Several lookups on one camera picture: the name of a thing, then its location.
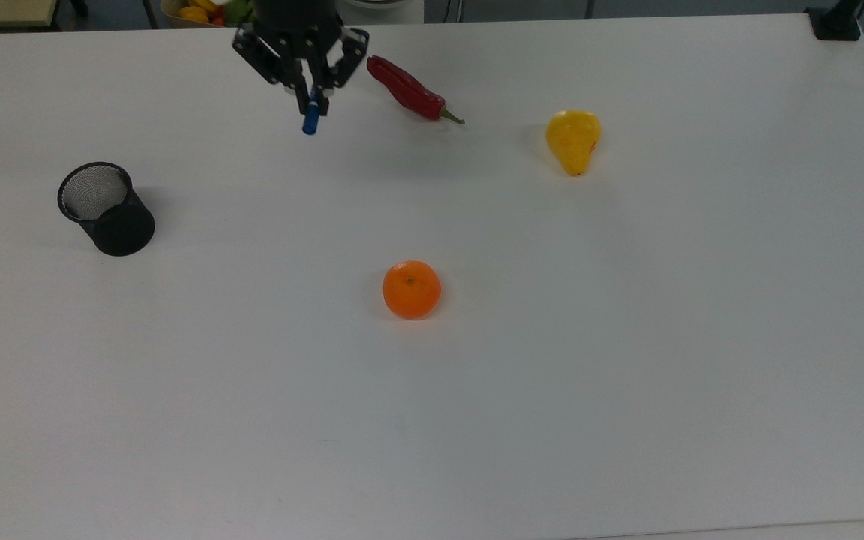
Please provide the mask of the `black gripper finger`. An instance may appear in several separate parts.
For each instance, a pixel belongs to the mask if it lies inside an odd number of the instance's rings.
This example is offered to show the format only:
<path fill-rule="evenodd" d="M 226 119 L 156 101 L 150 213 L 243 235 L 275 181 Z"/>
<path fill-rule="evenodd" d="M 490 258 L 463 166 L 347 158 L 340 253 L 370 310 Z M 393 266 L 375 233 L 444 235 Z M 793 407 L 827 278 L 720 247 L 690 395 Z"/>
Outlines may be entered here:
<path fill-rule="evenodd" d="M 231 46 L 266 82 L 280 83 L 288 90 L 297 99 L 302 116 L 308 114 L 311 99 L 301 62 L 288 54 L 284 58 L 275 55 L 274 49 L 261 40 L 253 27 L 238 27 Z"/>
<path fill-rule="evenodd" d="M 340 46 L 340 57 L 329 64 L 327 52 L 321 55 L 321 82 L 316 83 L 316 93 L 319 95 L 319 115 L 329 113 L 330 98 L 336 89 L 343 88 L 357 71 L 358 66 L 367 57 L 371 36 L 363 28 L 340 28 L 333 44 Z"/>

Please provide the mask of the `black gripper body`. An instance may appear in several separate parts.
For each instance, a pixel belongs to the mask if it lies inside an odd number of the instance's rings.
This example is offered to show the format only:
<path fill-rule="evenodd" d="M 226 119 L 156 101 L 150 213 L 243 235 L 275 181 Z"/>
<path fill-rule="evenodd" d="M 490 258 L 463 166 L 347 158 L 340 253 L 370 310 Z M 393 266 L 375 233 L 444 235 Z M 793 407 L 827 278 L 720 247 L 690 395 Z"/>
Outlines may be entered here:
<path fill-rule="evenodd" d="M 315 59 L 329 53 L 344 27 L 335 1 L 253 1 L 253 30 L 273 48 L 280 40 L 288 46 L 312 41 L 315 52 L 296 52 L 295 57 Z"/>

